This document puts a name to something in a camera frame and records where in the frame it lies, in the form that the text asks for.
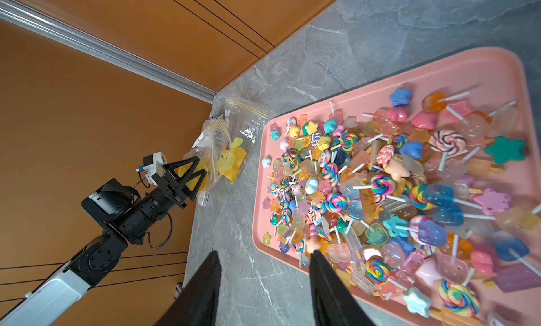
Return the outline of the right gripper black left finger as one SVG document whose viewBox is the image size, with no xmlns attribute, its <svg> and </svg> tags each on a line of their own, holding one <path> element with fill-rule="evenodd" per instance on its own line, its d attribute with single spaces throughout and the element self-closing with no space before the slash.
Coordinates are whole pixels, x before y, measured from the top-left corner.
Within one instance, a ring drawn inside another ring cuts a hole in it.
<svg viewBox="0 0 541 326">
<path fill-rule="evenodd" d="M 215 325 L 221 274 L 218 251 L 212 251 L 155 325 Z"/>
</svg>

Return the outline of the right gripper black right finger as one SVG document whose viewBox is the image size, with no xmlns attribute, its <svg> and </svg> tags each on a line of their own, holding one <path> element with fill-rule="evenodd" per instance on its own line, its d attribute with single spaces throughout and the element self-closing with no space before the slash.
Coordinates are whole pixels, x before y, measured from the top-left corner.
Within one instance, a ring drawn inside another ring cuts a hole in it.
<svg viewBox="0 0 541 326">
<path fill-rule="evenodd" d="M 374 325 L 320 251 L 314 251 L 309 279 L 315 325 Z"/>
</svg>

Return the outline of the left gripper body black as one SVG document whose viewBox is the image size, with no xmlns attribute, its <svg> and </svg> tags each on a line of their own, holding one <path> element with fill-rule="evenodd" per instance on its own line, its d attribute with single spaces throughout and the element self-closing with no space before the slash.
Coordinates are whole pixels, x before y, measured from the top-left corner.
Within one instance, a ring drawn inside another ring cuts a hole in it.
<svg viewBox="0 0 541 326">
<path fill-rule="evenodd" d="M 113 178 L 84 199 L 82 207 L 104 234 L 141 245 L 154 223 L 168 216 L 173 206 L 185 208 L 187 199 L 188 188 L 165 177 L 159 177 L 158 186 L 144 197 Z"/>
</svg>

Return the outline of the yellow duck ziploc bag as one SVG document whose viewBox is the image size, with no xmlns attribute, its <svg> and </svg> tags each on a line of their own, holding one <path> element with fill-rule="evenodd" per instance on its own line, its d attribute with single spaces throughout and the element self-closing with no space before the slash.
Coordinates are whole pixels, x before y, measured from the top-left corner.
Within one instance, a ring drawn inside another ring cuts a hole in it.
<svg viewBox="0 0 541 326">
<path fill-rule="evenodd" d="M 218 171 L 218 162 L 222 155 L 223 148 L 229 142 L 227 123 L 223 116 L 215 120 L 205 121 L 201 134 L 194 142 L 190 152 L 183 156 L 183 159 L 198 157 L 199 163 L 195 171 L 204 170 L 206 175 L 201 183 L 197 194 L 197 205 L 207 206 L 211 189 L 221 179 L 222 174 Z"/>
<path fill-rule="evenodd" d="M 225 99 L 225 146 L 221 148 L 217 171 L 232 184 L 245 166 L 246 159 L 255 147 L 269 119 L 269 107 L 241 97 Z"/>
</svg>

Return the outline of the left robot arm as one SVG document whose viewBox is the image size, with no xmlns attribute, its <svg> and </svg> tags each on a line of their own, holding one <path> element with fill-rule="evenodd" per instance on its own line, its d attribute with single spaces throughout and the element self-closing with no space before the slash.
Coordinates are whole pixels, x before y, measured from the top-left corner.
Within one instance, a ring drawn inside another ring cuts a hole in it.
<svg viewBox="0 0 541 326">
<path fill-rule="evenodd" d="M 1 318 L 2 325 L 51 325 L 118 265 L 130 245 L 151 238 L 151 227 L 177 206 L 194 201 L 207 175 L 193 156 L 166 163 L 151 176 L 154 189 L 144 196 L 111 179 L 82 202 L 102 234 L 59 267 Z"/>
</svg>

